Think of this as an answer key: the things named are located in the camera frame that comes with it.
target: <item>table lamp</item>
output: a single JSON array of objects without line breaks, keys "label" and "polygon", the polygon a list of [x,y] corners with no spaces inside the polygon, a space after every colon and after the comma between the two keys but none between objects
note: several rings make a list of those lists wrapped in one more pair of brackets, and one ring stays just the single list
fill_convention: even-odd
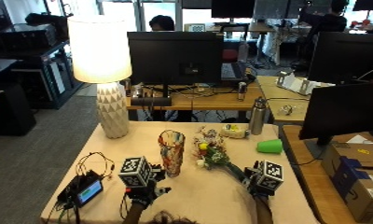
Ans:
[{"label": "table lamp", "polygon": [[131,74],[123,21],[106,16],[67,18],[74,78],[97,83],[98,121],[107,138],[127,133],[127,112],[118,81]]}]

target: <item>small bouquet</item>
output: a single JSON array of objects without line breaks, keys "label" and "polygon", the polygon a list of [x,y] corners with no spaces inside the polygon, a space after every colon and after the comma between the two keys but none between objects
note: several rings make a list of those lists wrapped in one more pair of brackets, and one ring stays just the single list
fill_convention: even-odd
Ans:
[{"label": "small bouquet", "polygon": [[243,172],[230,162],[220,134],[212,129],[207,132],[204,132],[203,129],[204,126],[199,127],[197,130],[197,133],[202,136],[194,137],[194,156],[197,157],[197,166],[203,167],[207,170],[211,170],[214,166],[226,167],[234,177],[242,180],[244,178]]}]

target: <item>wooden desk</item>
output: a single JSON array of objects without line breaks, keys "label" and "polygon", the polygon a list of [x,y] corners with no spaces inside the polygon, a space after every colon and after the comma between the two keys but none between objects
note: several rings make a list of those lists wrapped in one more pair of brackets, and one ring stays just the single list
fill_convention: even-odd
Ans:
[{"label": "wooden desk", "polygon": [[[204,27],[206,27],[206,31],[211,31],[211,32],[218,32],[219,29],[220,29],[220,26],[214,26],[212,23],[204,23]],[[226,27],[223,29],[223,31],[224,32],[243,32],[243,29],[240,27]],[[248,32],[259,34],[256,56],[255,56],[255,59],[254,59],[254,61],[258,63],[260,55],[262,55],[264,35],[266,35],[266,33],[272,33],[275,31],[263,22],[251,22],[250,25],[248,25]]]},{"label": "wooden desk", "polygon": [[[258,85],[268,102],[270,112],[274,122],[302,123],[306,117],[308,96],[303,96],[292,91],[287,91],[275,86],[276,77],[258,76]],[[279,114],[282,106],[294,107],[290,115]]]},{"label": "wooden desk", "polygon": [[[247,87],[243,101],[236,101],[236,92],[228,92],[232,88],[204,88],[204,92],[182,91],[171,93],[171,106],[154,107],[157,110],[236,110],[238,122],[244,121],[246,112],[251,110],[251,104],[262,92],[258,84],[252,82]],[[129,110],[141,109],[139,105],[130,105],[130,99],[126,97],[126,108]]]},{"label": "wooden desk", "polygon": [[[41,223],[48,218],[57,194],[74,176],[74,165],[78,159],[94,151],[99,151],[107,159],[114,161],[115,168],[113,170],[113,178],[102,181],[102,192],[79,209],[81,222],[89,224],[119,223],[123,184],[117,177],[117,172],[121,168],[121,163],[125,158],[141,155],[153,164],[161,163],[158,135],[163,130],[174,130],[185,135],[183,163],[179,176],[174,178],[166,177],[165,180],[158,182],[158,187],[170,187],[171,191],[158,197],[151,206],[142,212],[139,223],[146,223],[162,209],[167,210],[175,217],[186,216],[198,223],[255,223],[254,201],[242,185],[235,181],[235,178],[220,168],[207,171],[195,166],[195,158],[191,154],[193,137],[199,137],[195,134],[195,130],[200,125],[206,125],[206,129],[218,130],[223,124],[130,121],[129,133],[118,139],[107,139],[103,136],[101,126],[97,126],[46,203],[46,207],[40,215]],[[247,124],[238,125],[242,128],[247,127]],[[251,135],[250,139],[226,139],[227,154],[234,165],[240,168],[251,167],[254,161],[260,160],[272,161],[283,166],[284,183],[275,191],[275,196],[270,197],[274,223],[316,223],[311,210],[307,207],[307,201],[294,172],[290,169],[286,154],[262,154],[255,151],[256,142],[275,139],[276,131],[276,126],[266,124],[262,134]],[[103,161],[99,157],[89,158],[83,164],[86,169],[93,169],[98,174],[103,170]],[[56,223],[58,215],[60,211],[53,210],[48,223]],[[70,223],[74,223],[74,215],[70,211],[69,219]]]},{"label": "wooden desk", "polygon": [[[204,23],[206,31],[208,32],[218,32],[220,29],[220,26],[215,26],[211,22]],[[243,29],[240,27],[226,27],[226,32],[243,32]],[[252,33],[271,33],[275,32],[271,27],[268,27],[263,22],[251,22],[248,25],[248,32]]]},{"label": "wooden desk", "polygon": [[[288,141],[288,150],[295,159],[295,163],[304,163],[312,160],[304,142],[299,140],[298,133],[300,126],[284,125],[284,135]],[[344,134],[334,137],[335,141],[345,142],[355,134]],[[365,139],[373,141],[373,136],[359,133]],[[322,168],[320,161],[298,166],[300,176],[307,190],[307,199],[314,206],[314,212],[322,223],[355,223],[332,183]]]}]

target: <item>black monitor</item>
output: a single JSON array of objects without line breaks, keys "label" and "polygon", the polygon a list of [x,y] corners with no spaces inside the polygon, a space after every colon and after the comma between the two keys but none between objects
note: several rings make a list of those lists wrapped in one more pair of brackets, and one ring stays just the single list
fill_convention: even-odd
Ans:
[{"label": "black monitor", "polygon": [[223,34],[127,32],[133,84],[219,83]]},{"label": "black monitor", "polygon": [[211,0],[211,18],[251,18],[254,0]]},{"label": "black monitor", "polygon": [[316,158],[332,135],[373,132],[373,83],[314,88],[299,139]]},{"label": "black monitor", "polygon": [[320,32],[307,80],[347,84],[373,71],[373,35]]},{"label": "black monitor", "polygon": [[356,0],[353,11],[373,10],[373,0]]},{"label": "black monitor", "polygon": [[[254,0],[252,17],[263,19],[298,19],[299,9],[304,5],[303,0]],[[331,0],[312,0],[307,13],[328,12]]]}]

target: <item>green cup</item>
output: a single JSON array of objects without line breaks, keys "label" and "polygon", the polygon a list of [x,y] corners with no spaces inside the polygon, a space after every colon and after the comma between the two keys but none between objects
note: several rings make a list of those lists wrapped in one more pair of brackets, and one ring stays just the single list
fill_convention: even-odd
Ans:
[{"label": "green cup", "polygon": [[264,153],[280,153],[283,150],[282,140],[272,139],[268,141],[258,142],[256,151]]}]

